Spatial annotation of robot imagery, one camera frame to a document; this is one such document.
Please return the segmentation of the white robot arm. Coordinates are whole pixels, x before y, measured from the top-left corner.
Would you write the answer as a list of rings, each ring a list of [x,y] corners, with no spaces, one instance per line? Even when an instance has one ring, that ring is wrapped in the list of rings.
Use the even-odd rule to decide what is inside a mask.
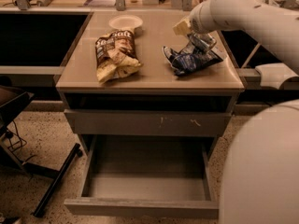
[[[207,0],[174,28],[207,34],[242,30],[291,70],[299,65],[296,10],[262,0]],[[229,146],[223,165],[219,224],[299,224],[299,109],[296,100],[251,117]]]

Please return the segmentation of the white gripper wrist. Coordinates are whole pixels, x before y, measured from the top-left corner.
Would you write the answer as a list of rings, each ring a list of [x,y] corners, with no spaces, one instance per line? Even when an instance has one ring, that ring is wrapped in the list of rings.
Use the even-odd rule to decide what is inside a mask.
[[[187,35],[193,29],[197,34],[207,34],[218,30],[216,5],[216,0],[206,0],[200,3],[191,11],[189,18],[185,17],[174,25],[174,33]]]

